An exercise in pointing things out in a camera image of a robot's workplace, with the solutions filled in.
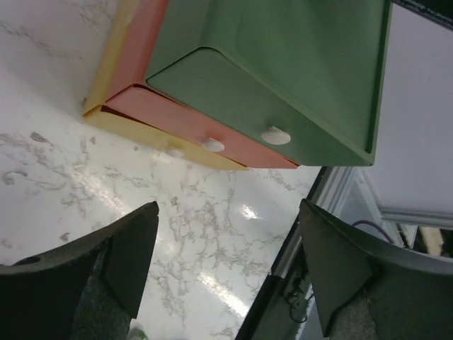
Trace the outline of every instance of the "white marble tabletop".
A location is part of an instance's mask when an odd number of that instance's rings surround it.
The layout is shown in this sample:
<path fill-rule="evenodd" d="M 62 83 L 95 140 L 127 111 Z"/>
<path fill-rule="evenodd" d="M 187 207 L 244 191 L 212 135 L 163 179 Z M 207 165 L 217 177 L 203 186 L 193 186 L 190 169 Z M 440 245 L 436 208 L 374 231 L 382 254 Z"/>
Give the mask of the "white marble tabletop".
<path fill-rule="evenodd" d="M 0 0 L 0 264 L 156 200 L 139 322 L 234 339 L 318 168 L 214 171 L 85 125 L 117 0 Z"/>

